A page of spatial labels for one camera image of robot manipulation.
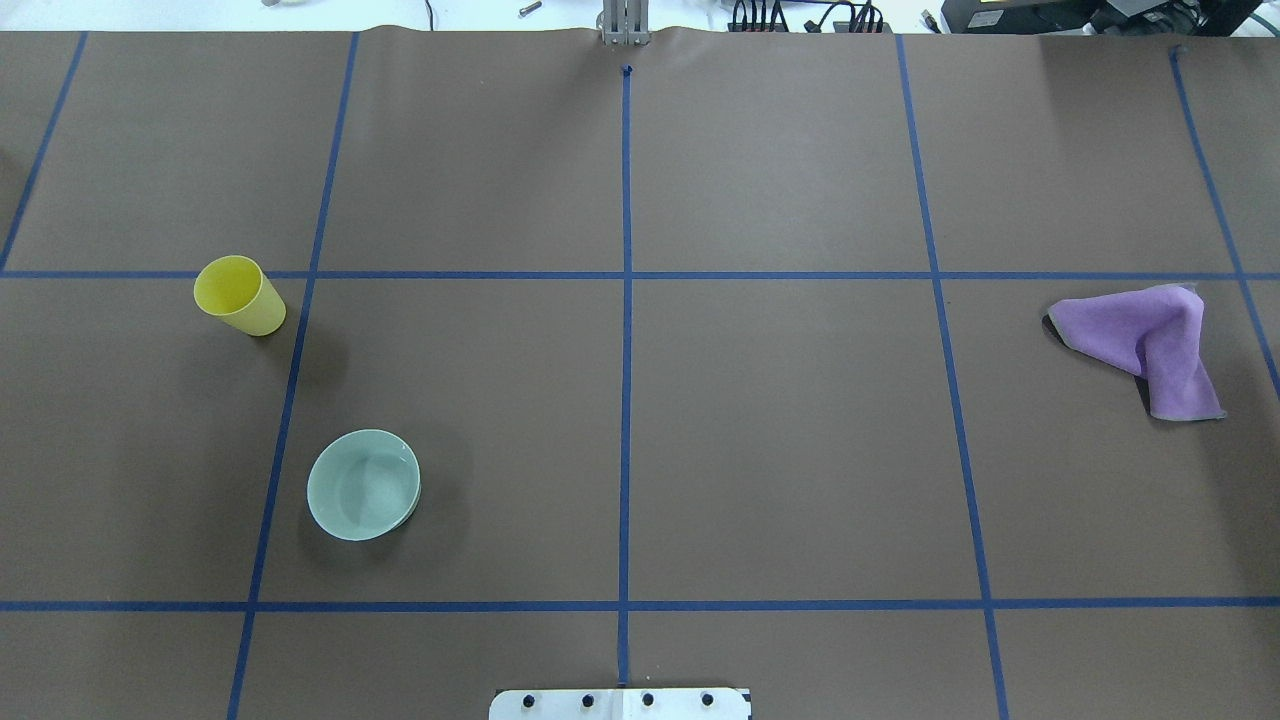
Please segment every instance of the metal post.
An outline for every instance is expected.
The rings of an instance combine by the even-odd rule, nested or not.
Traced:
[[[604,0],[596,24],[605,45],[648,45],[649,0]]]

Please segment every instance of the metal plate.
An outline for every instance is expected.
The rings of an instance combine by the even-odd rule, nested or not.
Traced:
[[[489,705],[489,720],[544,717],[750,720],[751,691],[735,688],[504,691]]]

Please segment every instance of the table surface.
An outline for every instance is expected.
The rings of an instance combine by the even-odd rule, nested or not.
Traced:
[[[0,35],[0,716],[1276,717],[1276,87],[1247,40]],[[275,334],[195,307],[229,252]],[[1224,421],[1041,323],[1188,281]],[[348,543],[305,487],[364,427],[424,491]]]

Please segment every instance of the towel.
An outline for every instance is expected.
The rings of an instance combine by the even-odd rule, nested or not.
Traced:
[[[1160,420],[1226,418],[1199,357],[1204,301],[1190,287],[1161,284],[1048,309],[1062,342],[1146,378],[1151,415]]]

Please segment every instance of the grid line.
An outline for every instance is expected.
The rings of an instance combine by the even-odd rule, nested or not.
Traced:
[[[1088,270],[265,270],[271,279],[328,281],[1280,281],[1280,273],[1100,273]],[[0,270],[0,279],[174,281],[198,270]]]
[[[1208,192],[1210,202],[1213,204],[1213,215],[1217,218],[1217,227],[1222,231],[1222,241],[1226,243],[1226,252],[1231,256],[1231,266],[1235,268],[1235,279],[1240,284],[1240,295],[1244,296],[1244,306],[1249,311],[1249,320],[1253,323],[1253,333],[1258,337],[1258,346],[1262,348],[1262,359],[1267,364],[1267,373],[1271,375],[1271,388],[1276,397],[1280,397],[1280,372],[1276,372],[1276,360],[1271,355],[1271,343],[1267,342],[1267,333],[1262,328],[1262,316],[1258,306],[1253,302],[1253,291],[1249,290],[1249,279],[1244,274],[1244,263],[1240,252],[1235,247],[1235,237],[1231,234],[1231,225],[1226,222],[1226,210],[1222,208],[1222,199],[1217,193],[1217,183],[1213,182],[1213,173],[1208,168],[1208,158],[1204,156],[1204,147],[1199,141],[1199,131],[1196,129],[1196,117],[1192,115],[1192,104],[1187,97],[1187,86],[1183,83],[1183,70],[1178,64],[1178,58],[1187,51],[1185,45],[1175,45],[1169,50],[1169,68],[1174,74],[1174,87],[1178,90],[1178,102],[1183,108],[1183,119],[1187,122],[1187,135],[1190,136],[1192,150],[1196,151],[1196,161],[1199,164],[1201,176],[1204,178],[1204,190]]]
[[[18,206],[13,210],[13,220],[9,223],[9,233],[4,238],[4,247],[0,247],[0,272],[9,263],[9,252],[13,251],[14,240],[18,237],[22,217],[27,214],[27,202],[31,200],[31,193],[36,190],[40,168],[45,164],[45,152],[49,151],[49,143],[54,140],[54,129],[58,127],[58,119],[63,114],[63,105],[67,104],[67,96],[70,94],[72,82],[76,79],[76,70],[79,69],[79,60],[84,55],[86,42],[88,42],[88,32],[82,32],[79,40],[76,41],[76,51],[72,53],[72,61],[67,65],[67,76],[63,77],[63,86],[58,91],[58,100],[54,101],[54,111],[49,114],[49,124],[45,126],[45,135],[40,140],[40,149],[36,150],[36,158],[31,163],[31,172],[27,173],[27,183],[22,186]]]
[[[618,687],[631,680],[631,65],[622,65],[622,402],[618,450]]]
[[[302,352],[307,340],[307,322],[311,316],[311,299],[315,295],[316,274],[320,269],[320,254],[324,250],[324,231],[329,219],[329,200],[333,196],[333,181],[338,172],[338,152],[342,149],[342,131],[347,119],[347,100],[351,97],[351,81],[356,70],[356,53],[360,50],[360,33],[351,33],[347,49],[347,68],[342,81],[342,95],[338,99],[338,117],[333,126],[333,141],[329,146],[329,167],[325,170],[324,190],[320,196],[320,210],[316,215],[316,233],[311,242],[311,265],[307,287],[302,295],[302,309],[298,313],[298,334],[293,343],[293,359],[289,363],[289,379],[284,389],[284,405],[280,410],[280,430],[275,441],[275,457],[271,460],[271,477],[268,480],[266,500],[262,503],[262,524],[257,537],[257,552],[253,557],[253,574],[248,588],[248,607],[244,610],[244,625],[241,630],[239,651],[236,655],[236,671],[232,676],[230,697],[227,702],[227,720],[236,720],[239,714],[241,692],[244,688],[244,669],[248,665],[248,651],[253,642],[253,621],[259,592],[262,587],[262,570],[266,564],[266,548],[271,537],[271,519],[275,514],[275,496],[280,487],[280,470],[284,465],[284,448],[289,438],[289,421],[293,416],[293,398],[297,396],[298,372],[302,366]]]
[[[256,614],[512,614],[617,612],[612,600],[543,601],[259,601]],[[882,598],[882,600],[631,600],[632,612],[895,612],[986,610],[1174,610],[1207,607],[1280,607],[1280,596],[1130,596],[1024,598]],[[244,612],[238,601],[0,601],[0,612]]]
[[[978,514],[978,492],[973,484],[973,466],[969,462],[969,439],[964,428],[964,407],[960,404],[960,382],[956,378],[955,354],[951,348],[951,328],[947,323],[946,299],[942,293],[942,277],[938,265],[938,249],[933,238],[933,215],[929,211],[929,193],[924,183],[924,160],[920,156],[920,135],[915,126],[915,105],[911,101],[911,73],[906,63],[906,46],[902,36],[893,37],[897,44],[897,67],[902,82],[902,104],[906,111],[908,137],[911,142],[911,163],[915,165],[915,191],[920,204],[920,222],[924,229],[924,245],[929,255],[929,274],[933,283],[933,305],[938,315],[938,334],[942,341],[942,360],[947,370],[947,392],[951,396],[951,419],[955,424],[956,450],[960,454],[960,474],[964,479],[965,505],[969,510],[969,533],[973,538],[973,556],[978,570],[978,591],[982,593],[983,620],[987,626],[987,652],[991,656],[991,676],[995,684],[996,708],[1001,720],[1009,720],[1009,700],[1005,693],[1004,662],[1000,657],[1000,635],[996,629],[996,612],[991,606],[991,579],[987,571],[987,550],[982,541],[982,519]]]

